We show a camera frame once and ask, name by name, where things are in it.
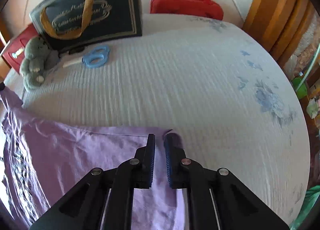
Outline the white ribbed bed cover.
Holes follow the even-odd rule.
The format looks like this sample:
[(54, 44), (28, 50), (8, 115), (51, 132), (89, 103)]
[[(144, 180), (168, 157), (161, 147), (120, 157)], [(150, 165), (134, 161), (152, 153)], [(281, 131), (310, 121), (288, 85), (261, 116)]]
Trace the white ribbed bed cover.
[(61, 64), (26, 91), (5, 86), (34, 116), (73, 127), (156, 127), (180, 135), (187, 156), (225, 167), (284, 222), (308, 185), (309, 136), (287, 77), (237, 26), (185, 15), (143, 17), (143, 36), (107, 41), (98, 68)]

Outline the grey plush toy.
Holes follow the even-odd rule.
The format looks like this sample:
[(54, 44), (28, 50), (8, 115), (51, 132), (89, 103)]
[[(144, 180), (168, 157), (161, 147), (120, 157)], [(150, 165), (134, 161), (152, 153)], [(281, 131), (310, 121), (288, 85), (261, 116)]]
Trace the grey plush toy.
[(59, 53), (52, 50), (43, 38), (35, 36), (26, 44), (24, 59), (20, 65), (20, 75), (26, 91), (38, 89), (49, 70), (60, 61)]

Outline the purple t-shirt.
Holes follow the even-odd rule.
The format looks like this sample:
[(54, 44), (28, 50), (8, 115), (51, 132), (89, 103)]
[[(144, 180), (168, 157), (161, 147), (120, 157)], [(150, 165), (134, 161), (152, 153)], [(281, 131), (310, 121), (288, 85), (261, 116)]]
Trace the purple t-shirt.
[(156, 137), (150, 189), (136, 190), (133, 229), (184, 229), (183, 194), (167, 181), (163, 138), (156, 127), (73, 127), (28, 112), (19, 96), (1, 86), (1, 214), (29, 229), (95, 167), (109, 170)]

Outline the red handled case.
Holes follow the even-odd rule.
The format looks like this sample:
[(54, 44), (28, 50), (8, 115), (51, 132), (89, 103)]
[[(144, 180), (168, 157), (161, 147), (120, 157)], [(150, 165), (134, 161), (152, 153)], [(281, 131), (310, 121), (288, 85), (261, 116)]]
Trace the red handled case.
[(223, 20), (221, 6), (213, 0), (151, 0), (150, 13), (177, 14)]

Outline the red BEMEGA paper bag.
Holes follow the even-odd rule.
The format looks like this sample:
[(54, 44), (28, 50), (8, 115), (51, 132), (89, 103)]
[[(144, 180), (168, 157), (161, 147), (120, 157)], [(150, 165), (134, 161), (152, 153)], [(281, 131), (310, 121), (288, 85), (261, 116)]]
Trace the red BEMEGA paper bag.
[(34, 25), (30, 23), (18, 36), (11, 39), (1, 52), (4, 61), (18, 74), (24, 59), (25, 47), (28, 41), (35, 36), (38, 36), (38, 32)]

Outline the wooden headboard post right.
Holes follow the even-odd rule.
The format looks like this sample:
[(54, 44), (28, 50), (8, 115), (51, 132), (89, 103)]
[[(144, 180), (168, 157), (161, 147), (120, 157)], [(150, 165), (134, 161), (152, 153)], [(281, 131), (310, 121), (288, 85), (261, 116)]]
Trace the wooden headboard post right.
[(314, 14), (310, 0), (253, 0), (242, 29), (284, 68)]

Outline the blue handled scissors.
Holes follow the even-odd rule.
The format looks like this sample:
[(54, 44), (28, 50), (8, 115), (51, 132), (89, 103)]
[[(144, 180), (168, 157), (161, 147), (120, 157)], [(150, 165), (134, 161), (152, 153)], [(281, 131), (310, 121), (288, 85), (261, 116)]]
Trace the blue handled scissors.
[(108, 46), (98, 46), (81, 57), (65, 62), (62, 67), (66, 68), (82, 63), (88, 68), (98, 68), (107, 63), (109, 53), (110, 48)]

